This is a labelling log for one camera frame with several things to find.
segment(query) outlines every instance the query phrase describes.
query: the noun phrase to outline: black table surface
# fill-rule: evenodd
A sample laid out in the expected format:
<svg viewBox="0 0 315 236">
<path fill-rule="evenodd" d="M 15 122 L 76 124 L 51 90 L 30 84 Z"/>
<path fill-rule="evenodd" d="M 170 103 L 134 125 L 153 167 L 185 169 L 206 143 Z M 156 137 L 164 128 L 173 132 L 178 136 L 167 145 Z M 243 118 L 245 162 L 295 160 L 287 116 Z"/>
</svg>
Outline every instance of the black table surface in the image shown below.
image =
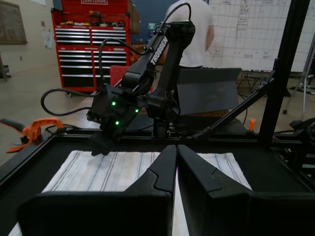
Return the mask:
<svg viewBox="0 0 315 236">
<path fill-rule="evenodd" d="M 214 122 L 218 118 L 183 118 L 190 128 L 203 128 L 205 123 Z M 138 129 L 150 125 L 152 120 L 139 116 L 129 127 Z M 238 120 L 232 121 L 225 131 L 244 132 L 246 129 Z M 128 145 L 118 144 L 113 151 L 161 152 L 165 145 Z M 300 182 L 282 166 L 278 158 L 267 148 L 243 147 L 210 147 L 194 146 L 189 148 L 197 153 L 233 153 L 239 163 L 246 179 L 256 192 L 305 192 Z M 71 139 L 69 141 L 52 141 L 52 143 L 39 151 L 32 162 L 25 165 L 23 172 L 10 186 L 0 194 L 0 235 L 8 235 L 16 224 L 16 210 L 35 194 L 39 194 L 49 183 L 60 166 L 73 150 L 91 151 L 92 147 L 85 141 Z"/>
</svg>

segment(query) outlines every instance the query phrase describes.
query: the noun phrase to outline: whiteboard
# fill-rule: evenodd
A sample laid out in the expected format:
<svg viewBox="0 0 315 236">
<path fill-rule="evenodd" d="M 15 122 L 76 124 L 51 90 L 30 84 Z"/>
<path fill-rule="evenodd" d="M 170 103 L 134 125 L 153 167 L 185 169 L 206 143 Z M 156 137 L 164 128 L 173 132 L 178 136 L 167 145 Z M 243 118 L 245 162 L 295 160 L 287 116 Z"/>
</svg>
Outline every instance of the whiteboard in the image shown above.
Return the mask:
<svg viewBox="0 0 315 236">
<path fill-rule="evenodd" d="M 291 0 L 210 0 L 215 39 L 205 67 L 272 70 L 278 56 Z M 302 72 L 315 33 L 311 0 L 292 71 Z"/>
</svg>

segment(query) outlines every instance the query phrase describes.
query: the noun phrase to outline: concrete floor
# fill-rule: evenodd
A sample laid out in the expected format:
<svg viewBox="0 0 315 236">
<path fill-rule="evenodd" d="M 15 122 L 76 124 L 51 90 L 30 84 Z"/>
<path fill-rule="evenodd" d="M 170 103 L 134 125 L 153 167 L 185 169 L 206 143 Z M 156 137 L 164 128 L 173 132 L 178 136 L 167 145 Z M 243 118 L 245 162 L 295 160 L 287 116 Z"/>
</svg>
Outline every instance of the concrete floor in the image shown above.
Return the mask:
<svg viewBox="0 0 315 236">
<path fill-rule="evenodd" d="M 0 118 L 8 118 L 24 125 L 30 125 L 35 119 L 50 117 L 45 113 L 40 105 L 42 94 L 52 88 L 60 88 L 60 77 L 57 65 L 30 70 L 23 73 L 12 75 L 8 82 L 0 79 Z M 290 86 L 295 86 L 296 80 L 289 81 Z M 249 90 L 244 83 L 239 88 L 239 93 L 249 95 Z M 250 118 L 256 119 L 255 131 L 259 132 L 261 120 L 264 113 L 267 98 L 263 97 L 252 105 L 248 110 L 248 117 L 245 126 L 248 127 Z M 80 96 L 66 98 L 63 92 L 56 92 L 49 95 L 46 99 L 46 105 L 56 113 L 63 113 L 75 108 L 89 106 L 91 99 Z M 283 108 L 288 98 L 284 98 Z M 292 120 L 300 119 L 302 112 L 303 94 L 297 92 L 293 99 L 287 115 L 282 112 L 279 115 L 276 131 L 290 129 L 289 124 Z M 305 119 L 315 117 L 315 96 L 307 95 L 307 109 Z M 238 116 L 243 121 L 245 112 Z M 69 123 L 85 128 L 97 128 L 98 125 L 86 120 L 86 111 L 73 114 L 67 117 L 61 117 L 64 123 Z M 21 135 L 14 129 L 0 125 L 0 166 L 4 164 L 13 154 L 6 154 L 5 151 L 14 147 L 13 143 L 18 143 Z"/>
</svg>

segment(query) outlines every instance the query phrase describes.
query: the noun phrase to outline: striped towel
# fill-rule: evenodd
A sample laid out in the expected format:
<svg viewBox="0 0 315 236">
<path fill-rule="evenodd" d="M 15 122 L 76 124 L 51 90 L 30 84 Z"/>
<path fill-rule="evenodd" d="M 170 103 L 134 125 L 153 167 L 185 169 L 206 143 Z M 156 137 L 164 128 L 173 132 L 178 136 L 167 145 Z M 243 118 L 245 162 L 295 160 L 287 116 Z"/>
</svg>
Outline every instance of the striped towel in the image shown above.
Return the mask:
<svg viewBox="0 0 315 236">
<path fill-rule="evenodd" d="M 125 191 L 154 162 L 159 152 L 111 152 L 92 156 L 73 151 L 43 192 L 50 191 Z M 230 178 L 251 189 L 232 153 L 199 154 Z M 9 236 L 21 236 L 18 224 Z M 189 236 L 176 177 L 173 235 Z"/>
</svg>

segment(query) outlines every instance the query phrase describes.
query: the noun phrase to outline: orange object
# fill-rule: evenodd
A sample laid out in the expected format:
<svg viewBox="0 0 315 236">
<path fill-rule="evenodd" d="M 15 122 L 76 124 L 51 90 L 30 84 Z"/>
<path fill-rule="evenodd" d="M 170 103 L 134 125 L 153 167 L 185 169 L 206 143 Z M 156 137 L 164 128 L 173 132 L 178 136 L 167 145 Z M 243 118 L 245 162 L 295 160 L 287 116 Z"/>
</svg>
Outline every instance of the orange object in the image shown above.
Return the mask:
<svg viewBox="0 0 315 236">
<path fill-rule="evenodd" d="M 255 129 L 256 119 L 251 118 L 249 132 L 253 133 Z"/>
<path fill-rule="evenodd" d="M 23 143 L 18 147 L 14 147 L 6 151 L 6 153 L 14 153 L 22 150 L 24 147 L 29 145 L 39 136 L 41 136 L 41 127 L 45 125 L 54 125 L 59 129 L 64 129 L 63 123 L 58 118 L 44 118 L 35 120 L 30 126 L 24 126 L 21 123 L 18 123 L 9 119 L 1 119 L 0 123 L 7 125 L 9 127 L 14 128 L 20 134 L 26 136 L 28 138 L 27 143 Z"/>
</svg>

